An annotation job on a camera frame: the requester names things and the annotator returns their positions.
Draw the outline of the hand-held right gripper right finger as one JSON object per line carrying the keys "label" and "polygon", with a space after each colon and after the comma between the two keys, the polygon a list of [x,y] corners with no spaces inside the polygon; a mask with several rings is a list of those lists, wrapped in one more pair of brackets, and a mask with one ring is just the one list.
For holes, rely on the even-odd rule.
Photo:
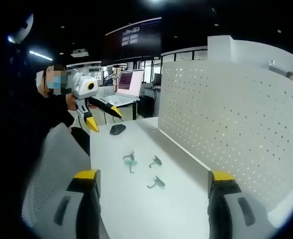
{"label": "hand-held right gripper right finger", "polygon": [[270,239],[276,231],[265,207],[224,171],[208,172],[207,213],[211,239]]}

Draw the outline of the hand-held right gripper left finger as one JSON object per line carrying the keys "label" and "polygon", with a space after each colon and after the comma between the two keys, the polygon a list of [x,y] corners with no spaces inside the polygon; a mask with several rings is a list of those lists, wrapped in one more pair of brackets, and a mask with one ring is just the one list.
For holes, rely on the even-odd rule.
{"label": "hand-held right gripper left finger", "polygon": [[40,239],[107,239],[101,218],[101,173],[77,173],[68,187],[55,193],[40,210],[32,229]]}

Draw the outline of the person's left hand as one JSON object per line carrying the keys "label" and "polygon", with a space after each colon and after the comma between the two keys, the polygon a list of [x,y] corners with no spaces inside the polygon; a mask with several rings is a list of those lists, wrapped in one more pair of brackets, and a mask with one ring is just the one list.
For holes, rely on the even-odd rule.
{"label": "person's left hand", "polygon": [[76,97],[74,96],[74,94],[72,94],[72,93],[66,94],[65,99],[66,99],[66,104],[67,104],[68,110],[76,111],[77,104],[76,104]]}

